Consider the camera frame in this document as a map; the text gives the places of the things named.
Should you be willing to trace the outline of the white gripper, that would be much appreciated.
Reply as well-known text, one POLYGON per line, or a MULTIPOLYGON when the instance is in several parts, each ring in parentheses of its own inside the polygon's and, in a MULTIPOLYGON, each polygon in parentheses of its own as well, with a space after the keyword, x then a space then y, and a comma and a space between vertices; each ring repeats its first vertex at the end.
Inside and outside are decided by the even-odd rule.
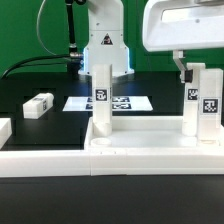
POLYGON ((191 83, 183 50, 224 47, 224 0, 148 0, 142 42, 149 52, 174 50, 181 82, 191 83))

